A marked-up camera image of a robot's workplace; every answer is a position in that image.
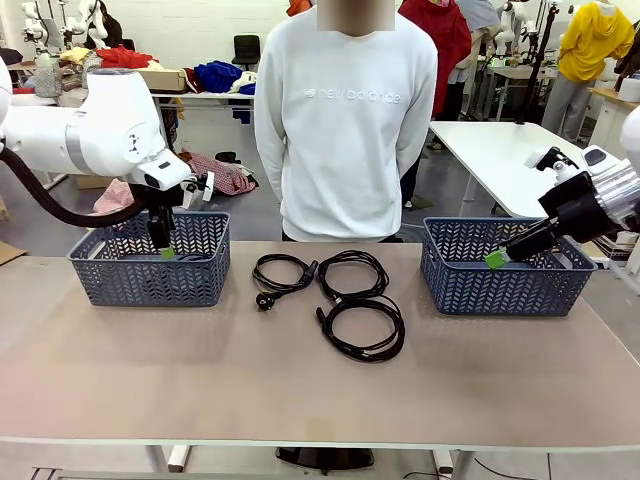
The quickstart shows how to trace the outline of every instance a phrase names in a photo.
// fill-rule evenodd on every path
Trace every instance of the cable bundle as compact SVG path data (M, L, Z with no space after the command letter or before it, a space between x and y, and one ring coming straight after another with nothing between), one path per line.
M341 293L329 286L326 280L329 267L351 262L365 264L377 273L378 279L372 288L354 293ZM322 285L324 294L336 302L336 306L328 315L325 315L322 309L318 308L316 309L316 316L322 328L322 334L338 351L353 360L365 363L386 362L395 358L400 353L404 346L406 334L404 320L398 305L384 295L386 288L389 286L389 275L373 255L357 250L339 253L319 265L318 280ZM372 300L374 297L384 298L391 305L378 300ZM333 324L338 315L345 310L354 308L368 308L384 313L393 322L393 333L381 342L364 347L352 345L339 339L333 332Z
M300 277L300 280L298 280L294 284L286 284L276 282L275 280L271 280L265 277L260 270L260 267L262 267L266 263L275 261L290 262L298 265L302 269L302 276ZM265 255L264 257L262 257L260 260L258 260L256 267L253 269L253 278L263 287L271 290L271 292L262 292L256 297L258 308L260 308L260 310L262 311L271 310L273 308L273 305L276 303L276 300L284 297L285 295L289 295L291 293L307 288L309 285L311 285L317 268L318 262L316 262L315 260L311 262L311 265L307 265L299 258L293 257L291 255L273 254Z

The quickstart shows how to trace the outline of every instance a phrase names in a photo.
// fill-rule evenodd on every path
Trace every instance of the gray basket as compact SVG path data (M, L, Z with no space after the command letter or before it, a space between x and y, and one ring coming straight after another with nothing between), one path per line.
M178 213L164 260L153 247L145 212L123 224L94 230L69 253L93 305L211 307L218 303L231 263L229 215ZM187 255L211 255L192 260Z
M427 218L422 273L446 315L565 316L596 265L567 239L558 251L491 270L484 258L533 220Z

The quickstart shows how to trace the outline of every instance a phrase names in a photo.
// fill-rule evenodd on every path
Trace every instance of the beige table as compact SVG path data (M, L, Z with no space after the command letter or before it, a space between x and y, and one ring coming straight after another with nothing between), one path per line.
M0 439L126 445L263 445L599 451L640 446L640 368L580 299L564 319L438 314L419 245L360 246L391 277L407 343L393 361L353 362L322 337L319 286L256 309L266 253L322 260L344 245L234 243L212 309L92 307L65 259L0 268ZM298 272L270 265L283 281ZM338 289L369 286L336 267ZM337 334L388 333L349 312Z

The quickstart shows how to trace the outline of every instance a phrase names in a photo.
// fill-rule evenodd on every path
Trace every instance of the white wall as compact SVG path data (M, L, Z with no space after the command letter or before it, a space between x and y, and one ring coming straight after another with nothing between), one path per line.
M67 15L77 16L77 0ZM233 58L233 37L257 34L263 42L271 29L287 18L289 0L105 0L109 13L121 24L125 38L136 49L154 55L165 67L192 67ZM43 16L46 0L40 0ZM0 0L0 18L8 44L33 58L34 50L22 41L24 25L20 0ZM56 20L62 26L59 9Z

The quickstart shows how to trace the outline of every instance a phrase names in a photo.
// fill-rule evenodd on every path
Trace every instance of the person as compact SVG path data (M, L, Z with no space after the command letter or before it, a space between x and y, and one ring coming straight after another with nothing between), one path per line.
M450 0L405 0L398 13L427 32L436 45L439 61L433 115L436 120L442 120L449 88L447 81L456 65L471 53L471 33L467 21L456 2ZM451 110L457 107L449 105L448 108ZM462 96L458 114L461 109ZM418 179L420 155L414 162L401 181L402 203L405 208L413 208L412 198Z
M399 242L400 178L429 129L438 54L392 8L325 0L269 35L255 133L285 241Z

